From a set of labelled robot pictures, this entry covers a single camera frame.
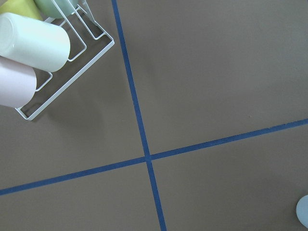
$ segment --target white dish rack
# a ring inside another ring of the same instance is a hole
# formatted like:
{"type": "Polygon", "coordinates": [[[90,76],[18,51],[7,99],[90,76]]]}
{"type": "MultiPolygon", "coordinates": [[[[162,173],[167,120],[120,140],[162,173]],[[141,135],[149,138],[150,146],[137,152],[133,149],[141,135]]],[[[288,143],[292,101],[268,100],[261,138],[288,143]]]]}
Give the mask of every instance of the white dish rack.
{"type": "MultiPolygon", "coordinates": [[[[63,16],[64,20],[63,22],[59,25],[61,27],[63,27],[65,24],[67,24],[72,31],[74,32],[74,34],[76,35],[76,37],[78,38],[78,40],[82,43],[83,45],[83,49],[78,52],[74,57],[69,58],[67,61],[68,62],[76,62],[76,59],[82,54],[84,53],[88,47],[85,43],[85,41],[82,39],[81,35],[76,31],[76,29],[73,27],[72,23],[70,22],[70,20],[68,20],[68,18],[64,15],[64,13],[61,11],[60,7],[57,5],[57,3],[55,2],[55,0],[51,0],[53,2],[53,4],[55,5],[55,7],[58,9],[58,11],[61,13],[61,15],[63,16]]],[[[52,101],[54,101],[65,89],[67,89],[74,81],[76,81],[76,79],[78,79],[87,69],[89,69],[89,67],[91,67],[99,58],[101,58],[114,44],[114,39],[107,33],[107,31],[105,31],[94,19],[91,10],[88,6],[88,3],[86,0],[81,0],[81,4],[77,5],[77,8],[75,9],[74,6],[71,4],[71,2],[69,0],[66,0],[71,7],[74,9],[73,14],[75,14],[79,21],[81,22],[81,24],[83,25],[84,29],[91,35],[93,40],[99,40],[101,39],[103,36],[107,36],[110,39],[110,42],[102,49],[100,50],[88,63],[86,63],[76,74],[74,74],[66,83],[64,83],[64,85],[62,85],[48,100],[46,100],[38,109],[36,109],[31,115],[26,115],[23,111],[22,108],[16,108],[16,110],[18,111],[18,113],[26,120],[33,120],[39,113],[41,113],[52,101]],[[89,20],[91,21],[91,23],[93,23],[95,26],[97,26],[100,30],[101,30],[101,34],[98,36],[95,36],[94,33],[90,30],[90,28],[88,27],[88,25],[85,23],[85,21],[82,19],[81,15],[79,12],[84,13],[89,20]]],[[[54,22],[54,18],[47,18],[45,20],[45,22],[47,23],[52,23],[54,22]]],[[[49,83],[52,78],[53,78],[53,74],[51,72],[48,72],[49,74],[49,78],[39,87],[37,87],[36,92],[42,90],[47,83],[49,83]]]]}

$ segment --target white wire rack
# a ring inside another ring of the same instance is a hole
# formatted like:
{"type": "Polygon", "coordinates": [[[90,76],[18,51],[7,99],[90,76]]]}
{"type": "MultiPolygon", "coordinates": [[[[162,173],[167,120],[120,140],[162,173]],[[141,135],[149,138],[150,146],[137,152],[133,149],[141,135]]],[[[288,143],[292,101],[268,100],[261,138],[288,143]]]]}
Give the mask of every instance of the white wire rack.
{"type": "MultiPolygon", "coordinates": [[[[51,1],[54,4],[54,6],[58,9],[58,11],[62,15],[62,17],[64,18],[63,22],[59,26],[63,27],[64,24],[68,24],[69,27],[73,30],[74,34],[77,36],[77,38],[80,40],[80,42],[83,45],[83,49],[81,51],[79,51],[74,57],[69,58],[67,60],[68,62],[73,62],[83,52],[85,52],[87,50],[87,45],[84,42],[84,40],[82,39],[82,37],[80,36],[80,34],[75,30],[72,23],[68,20],[68,18],[61,11],[60,7],[55,2],[55,0],[51,0],[51,1]]],[[[101,51],[99,51],[87,64],[85,64],[74,76],[72,76],[64,85],[62,85],[62,87],[60,87],[48,100],[46,100],[30,116],[27,116],[22,111],[23,107],[16,108],[18,113],[26,120],[33,120],[39,113],[41,113],[52,101],[54,101],[65,89],[67,89],[76,79],[78,79],[89,67],[91,67],[99,58],[101,58],[115,44],[114,39],[95,21],[86,0],[81,0],[80,2],[82,4],[82,6],[77,5],[77,8],[74,8],[74,6],[72,5],[72,3],[69,0],[65,0],[65,1],[67,1],[71,5],[72,9],[74,9],[73,14],[75,14],[78,17],[79,21],[84,26],[84,28],[87,30],[87,32],[91,35],[93,40],[99,40],[100,38],[102,38],[103,36],[106,35],[110,39],[110,42],[101,51]],[[84,13],[90,19],[90,21],[101,30],[102,33],[99,36],[95,36],[93,34],[93,32],[90,30],[90,28],[87,26],[85,21],[80,16],[79,12],[84,13]]],[[[54,20],[55,20],[54,18],[47,18],[45,20],[45,22],[52,23],[54,20]]],[[[38,87],[36,89],[36,92],[40,91],[42,88],[44,88],[46,86],[47,83],[49,83],[52,80],[52,77],[53,77],[52,73],[48,72],[48,74],[49,74],[49,78],[40,87],[38,87]]]]}

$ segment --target blue line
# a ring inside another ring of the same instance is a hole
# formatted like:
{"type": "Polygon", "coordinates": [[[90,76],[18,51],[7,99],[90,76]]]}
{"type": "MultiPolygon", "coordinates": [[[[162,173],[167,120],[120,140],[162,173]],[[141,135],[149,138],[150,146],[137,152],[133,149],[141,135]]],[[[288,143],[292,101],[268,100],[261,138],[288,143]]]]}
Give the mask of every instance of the blue line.
{"type": "Polygon", "coordinates": [[[151,162],[151,155],[150,155],[149,146],[148,146],[148,142],[147,142],[146,135],[145,135],[145,130],[144,130],[144,125],[143,125],[143,121],[142,121],[142,116],[141,116],[140,106],[139,106],[139,102],[138,102],[137,92],[136,92],[133,74],[132,74],[132,71],[131,71],[131,66],[130,66],[130,62],[129,62],[129,58],[128,58],[128,52],[127,52],[127,48],[126,48],[124,33],[123,33],[123,29],[122,29],[120,14],[119,14],[119,10],[118,10],[116,0],[112,0],[112,6],[113,6],[113,9],[114,9],[116,27],[117,27],[119,38],[120,38],[120,44],[121,44],[121,49],[122,49],[122,53],[123,53],[124,64],[125,64],[126,73],[127,73],[127,76],[128,76],[128,83],[129,83],[129,88],[130,88],[132,100],[133,100],[133,103],[134,103],[134,108],[135,108],[135,113],[136,113],[136,117],[137,117],[137,123],[138,123],[138,127],[139,127],[139,133],[140,133],[141,142],[142,142],[142,146],[143,146],[144,156],[145,156],[146,164],[147,164],[147,167],[148,167],[148,173],[149,173],[149,177],[150,177],[150,183],[151,183],[152,192],[153,192],[153,196],[154,196],[154,201],[155,201],[157,216],[158,216],[158,220],[159,220],[159,225],[160,225],[160,229],[162,231],[166,231],[167,228],[166,228],[166,223],[165,223],[165,219],[164,219],[163,209],[162,209],[161,201],[160,201],[160,198],[159,198],[157,183],[156,183],[156,179],[155,179],[153,165],[152,165],[152,162],[151,162]]]}
{"type": "Polygon", "coordinates": [[[66,180],[72,180],[75,178],[89,176],[89,175],[93,175],[96,173],[106,172],[106,171],[110,171],[110,170],[121,168],[121,167],[127,167],[127,166],[131,166],[135,164],[140,164],[143,162],[145,162],[145,157],[139,157],[139,158],[126,160],[126,161],[122,161],[122,162],[111,164],[111,165],[105,165],[102,167],[96,167],[96,168],[92,168],[92,169],[88,169],[88,170],[84,170],[80,172],[70,173],[67,175],[58,176],[58,177],[54,177],[54,178],[50,178],[46,180],[40,180],[40,181],[28,183],[28,184],[23,184],[23,185],[0,190],[0,196],[10,194],[13,192],[16,193],[16,192],[23,191],[23,190],[33,189],[33,188],[37,188],[37,187],[41,187],[41,186],[45,186],[49,184],[59,183],[59,182],[66,181],[66,180]]]}
{"type": "Polygon", "coordinates": [[[229,142],[233,142],[233,141],[239,141],[239,140],[251,138],[251,137],[254,137],[254,136],[264,135],[264,134],[268,134],[268,133],[272,133],[272,132],[276,132],[276,131],[285,130],[285,129],[288,129],[288,128],[295,128],[295,127],[307,125],[307,124],[308,124],[308,119],[303,119],[303,120],[291,122],[291,123],[288,123],[288,124],[282,124],[282,125],[274,126],[274,127],[271,127],[271,128],[264,128],[264,129],[260,129],[260,130],[256,130],[256,131],[243,133],[243,134],[240,134],[240,135],[225,137],[225,138],[222,138],[222,139],[219,139],[219,140],[199,143],[199,144],[195,144],[195,145],[191,145],[191,146],[187,146],[187,147],[183,147],[183,148],[174,149],[174,150],[171,150],[171,151],[153,154],[153,155],[151,155],[151,159],[156,160],[156,159],[160,159],[160,158],[164,158],[164,157],[168,157],[168,156],[173,156],[173,155],[178,155],[178,154],[187,153],[187,152],[191,152],[191,151],[196,151],[196,150],[203,149],[203,148],[213,147],[213,146],[216,146],[216,145],[229,143],[229,142]]]}

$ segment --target yellow cup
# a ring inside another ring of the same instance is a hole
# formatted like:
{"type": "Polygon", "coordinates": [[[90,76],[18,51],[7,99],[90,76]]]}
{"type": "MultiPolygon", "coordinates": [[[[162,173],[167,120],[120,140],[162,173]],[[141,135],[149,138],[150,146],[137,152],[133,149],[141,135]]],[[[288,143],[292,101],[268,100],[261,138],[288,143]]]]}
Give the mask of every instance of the yellow cup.
{"type": "Polygon", "coordinates": [[[5,3],[0,5],[0,14],[6,12],[43,20],[33,0],[7,0],[5,3]]]}

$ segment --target green cup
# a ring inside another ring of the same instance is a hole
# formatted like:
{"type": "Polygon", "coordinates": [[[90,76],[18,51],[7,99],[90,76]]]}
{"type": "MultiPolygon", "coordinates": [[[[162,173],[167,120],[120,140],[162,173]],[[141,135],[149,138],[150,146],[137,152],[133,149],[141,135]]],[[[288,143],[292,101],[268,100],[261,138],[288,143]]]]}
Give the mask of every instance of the green cup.
{"type": "Polygon", "coordinates": [[[42,20],[39,10],[33,0],[8,0],[1,1],[0,3],[3,3],[0,5],[0,14],[9,12],[42,20]]]}
{"type": "MultiPolygon", "coordinates": [[[[69,0],[73,7],[76,8],[78,0],[69,0]]],[[[48,17],[63,18],[51,0],[34,0],[37,7],[48,17]]],[[[55,0],[65,16],[69,16],[74,12],[71,4],[67,0],[55,0]]]]}

